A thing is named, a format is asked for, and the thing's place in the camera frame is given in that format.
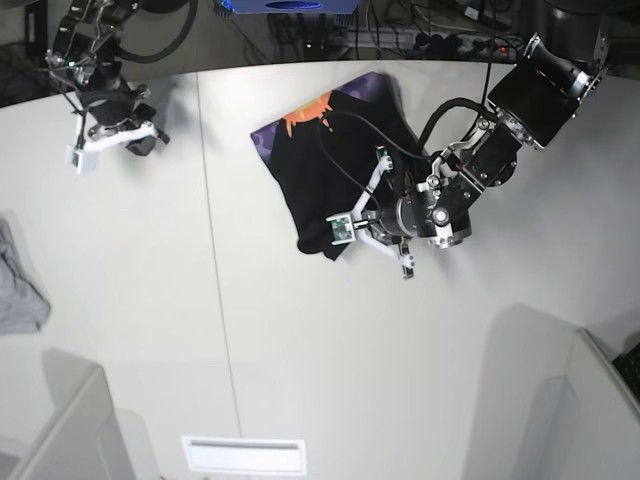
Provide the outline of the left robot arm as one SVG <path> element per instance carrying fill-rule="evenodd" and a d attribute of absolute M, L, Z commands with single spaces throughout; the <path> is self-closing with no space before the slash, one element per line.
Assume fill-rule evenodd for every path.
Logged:
<path fill-rule="evenodd" d="M 435 249 L 463 243 L 472 233 L 471 206 L 512 177 L 518 151 L 545 149 L 595 91 L 607 70 L 612 20 L 635 5 L 545 2 L 539 30 L 485 101 L 443 103 L 415 147 L 383 139 L 354 207 L 328 220 L 333 243 L 366 243 L 397 261 L 406 278 L 414 269 L 411 240 L 422 239 Z M 456 107 L 475 111 L 475 124 L 459 141 L 427 154 L 423 148 L 438 120 Z"/>

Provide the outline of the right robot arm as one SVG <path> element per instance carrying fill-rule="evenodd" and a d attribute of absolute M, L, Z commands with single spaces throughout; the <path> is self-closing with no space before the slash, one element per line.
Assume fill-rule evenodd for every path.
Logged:
<path fill-rule="evenodd" d="M 121 46 L 126 23 L 140 12 L 168 15 L 184 8 L 177 35 L 154 54 L 137 54 Z M 50 76 L 76 95 L 78 120 L 66 161 L 79 171 L 98 155 L 122 146 L 147 156 L 170 137 L 155 122 L 157 111 L 145 103 L 149 88 L 125 79 L 125 61 L 147 65 L 173 54 L 186 40 L 198 10 L 196 1 L 73 1 L 61 20 L 45 61 Z"/>

